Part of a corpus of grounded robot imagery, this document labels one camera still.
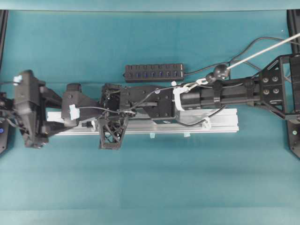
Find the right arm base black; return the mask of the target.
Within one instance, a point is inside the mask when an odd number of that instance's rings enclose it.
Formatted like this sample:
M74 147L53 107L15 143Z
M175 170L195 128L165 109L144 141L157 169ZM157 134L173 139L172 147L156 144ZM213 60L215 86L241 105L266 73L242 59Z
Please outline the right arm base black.
M300 158L300 124L287 121L286 125L289 149L297 158Z

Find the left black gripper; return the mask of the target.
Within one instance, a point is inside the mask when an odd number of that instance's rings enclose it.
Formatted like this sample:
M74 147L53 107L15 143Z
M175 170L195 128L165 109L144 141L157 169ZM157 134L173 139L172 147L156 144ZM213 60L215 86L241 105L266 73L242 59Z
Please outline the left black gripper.
M15 108L17 119L24 144L28 148L41 148L48 138L60 132L70 130L79 125L79 120L63 120L63 122L46 121L45 111L42 109L42 101L46 108L61 109L62 98L52 89L47 88L45 82L38 80L40 106L33 106L28 110L20 111Z

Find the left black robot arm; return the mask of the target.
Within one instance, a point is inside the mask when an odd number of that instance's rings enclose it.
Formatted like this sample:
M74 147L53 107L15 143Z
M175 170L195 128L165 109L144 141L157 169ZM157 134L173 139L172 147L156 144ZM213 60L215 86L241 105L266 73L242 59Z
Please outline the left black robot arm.
M62 109L63 98L36 78L32 70L24 70L3 84L15 86L15 98L0 94L0 121L19 129L27 148L41 148L51 136L70 129L64 123L47 121L46 109Z

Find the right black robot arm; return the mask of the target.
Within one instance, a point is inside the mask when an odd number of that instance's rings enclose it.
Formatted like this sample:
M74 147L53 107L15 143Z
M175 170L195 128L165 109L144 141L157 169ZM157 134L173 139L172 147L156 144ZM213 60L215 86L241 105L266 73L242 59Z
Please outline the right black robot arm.
M98 119L100 148L119 149L129 119L141 110L155 122L174 122L185 127L203 125L182 122L179 112L197 108L214 108L220 112L226 106L246 104L265 109L286 121L289 147L300 149L300 57L282 55L252 77L225 80L225 65L220 65L204 81L184 83L174 87L123 87L106 84L102 88Z

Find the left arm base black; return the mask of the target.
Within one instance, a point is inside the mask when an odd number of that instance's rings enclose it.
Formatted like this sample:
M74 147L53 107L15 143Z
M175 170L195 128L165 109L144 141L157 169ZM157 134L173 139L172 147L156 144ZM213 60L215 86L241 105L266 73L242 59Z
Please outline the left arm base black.
M7 120L0 122L0 154L2 154L8 146L9 123Z

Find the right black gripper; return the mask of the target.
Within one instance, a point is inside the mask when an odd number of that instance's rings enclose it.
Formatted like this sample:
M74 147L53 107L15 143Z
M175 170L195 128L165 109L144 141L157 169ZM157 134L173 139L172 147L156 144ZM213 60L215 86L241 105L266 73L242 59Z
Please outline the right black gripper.
M99 148L118 150L121 147L128 126L128 116L119 112L120 85L105 84L102 87L100 107L102 112L97 118L100 135Z

